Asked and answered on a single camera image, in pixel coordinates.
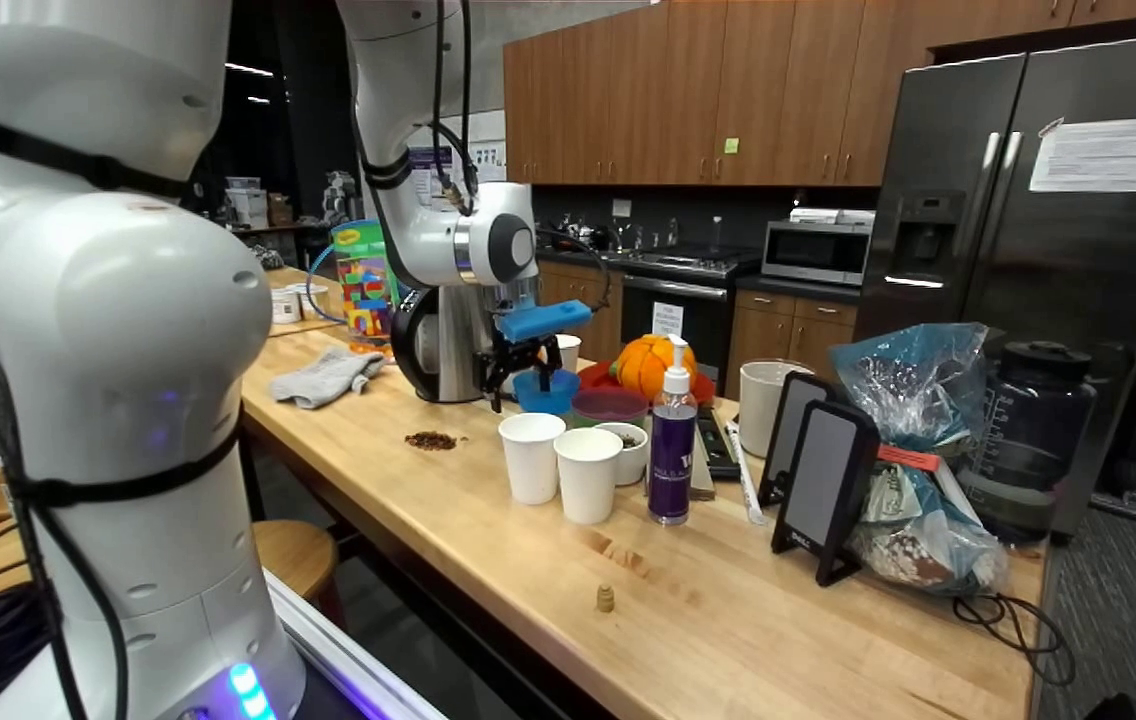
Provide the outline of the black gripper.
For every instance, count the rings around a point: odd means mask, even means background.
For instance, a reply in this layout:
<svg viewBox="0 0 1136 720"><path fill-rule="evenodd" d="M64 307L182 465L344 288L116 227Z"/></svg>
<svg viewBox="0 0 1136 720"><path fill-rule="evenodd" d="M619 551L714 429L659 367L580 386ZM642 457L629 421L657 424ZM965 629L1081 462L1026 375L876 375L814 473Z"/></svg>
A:
<svg viewBox="0 0 1136 720"><path fill-rule="evenodd" d="M553 337L544 340L528 340L528 343L509 343L504 337L493 340L493 362L482 367L482 388L493 391L493 402L509 397L509 380L515 374L555 374L560 367L560 347Z"/></svg>

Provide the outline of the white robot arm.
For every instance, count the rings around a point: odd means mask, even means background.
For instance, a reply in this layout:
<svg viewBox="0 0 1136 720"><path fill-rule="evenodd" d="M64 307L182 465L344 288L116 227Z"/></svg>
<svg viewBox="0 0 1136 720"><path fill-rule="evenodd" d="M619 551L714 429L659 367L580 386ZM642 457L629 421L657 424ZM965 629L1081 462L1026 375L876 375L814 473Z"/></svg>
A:
<svg viewBox="0 0 1136 720"><path fill-rule="evenodd" d="M0 720L292 720L309 667L250 550L259 262L180 193L230 0L0 0L6 498L50 644Z"/></svg>

